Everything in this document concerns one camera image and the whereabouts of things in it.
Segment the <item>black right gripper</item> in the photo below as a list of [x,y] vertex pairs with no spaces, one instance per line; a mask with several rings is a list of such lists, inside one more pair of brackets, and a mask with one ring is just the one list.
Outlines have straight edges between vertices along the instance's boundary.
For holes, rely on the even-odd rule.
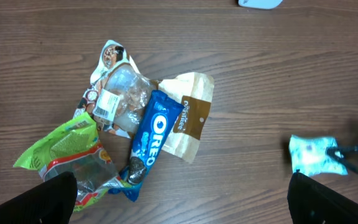
[[[358,152],[358,146],[336,146],[326,150],[332,159],[358,174],[358,154],[344,154],[348,152]],[[287,200],[294,224],[358,223],[358,203],[300,172],[291,177]]]

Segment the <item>green snack packet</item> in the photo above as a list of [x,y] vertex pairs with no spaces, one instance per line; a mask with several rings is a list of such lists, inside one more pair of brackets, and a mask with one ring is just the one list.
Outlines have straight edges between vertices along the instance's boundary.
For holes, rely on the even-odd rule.
[[21,154],[14,167],[36,170],[46,182],[72,172],[77,182],[74,211],[96,203],[108,190],[130,185],[119,176],[99,140],[96,122],[83,113],[54,129]]

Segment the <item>white snack packet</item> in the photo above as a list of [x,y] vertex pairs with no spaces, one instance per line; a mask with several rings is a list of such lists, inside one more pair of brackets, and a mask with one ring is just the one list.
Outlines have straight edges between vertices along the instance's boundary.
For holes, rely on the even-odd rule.
[[293,173],[300,172],[308,177],[322,173],[347,175],[344,165],[327,154],[327,149],[337,147],[334,137],[301,138],[292,135],[289,142]]

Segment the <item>blue oreo packet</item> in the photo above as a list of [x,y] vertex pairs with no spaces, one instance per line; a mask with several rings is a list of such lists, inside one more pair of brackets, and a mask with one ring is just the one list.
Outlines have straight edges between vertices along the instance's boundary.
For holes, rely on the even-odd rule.
[[120,173],[127,187],[113,187],[109,194],[124,193],[135,202],[144,179],[155,164],[184,106],[160,90],[152,91],[144,116],[132,142],[129,165]]

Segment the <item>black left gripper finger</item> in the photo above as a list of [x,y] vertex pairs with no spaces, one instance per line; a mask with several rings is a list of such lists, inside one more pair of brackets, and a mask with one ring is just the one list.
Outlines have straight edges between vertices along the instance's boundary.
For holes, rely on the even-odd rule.
[[77,197],[76,178],[64,172],[0,205],[0,223],[66,224]]

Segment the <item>beige pastry snack packet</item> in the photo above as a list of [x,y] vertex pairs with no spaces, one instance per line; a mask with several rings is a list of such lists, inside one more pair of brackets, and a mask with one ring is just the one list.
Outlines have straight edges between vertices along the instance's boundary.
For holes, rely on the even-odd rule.
[[139,72],[121,44],[108,40],[74,115],[88,113],[98,130],[131,139],[154,90],[166,93],[184,106],[163,151],[193,162],[213,99],[211,75],[190,72],[173,79],[151,80]]

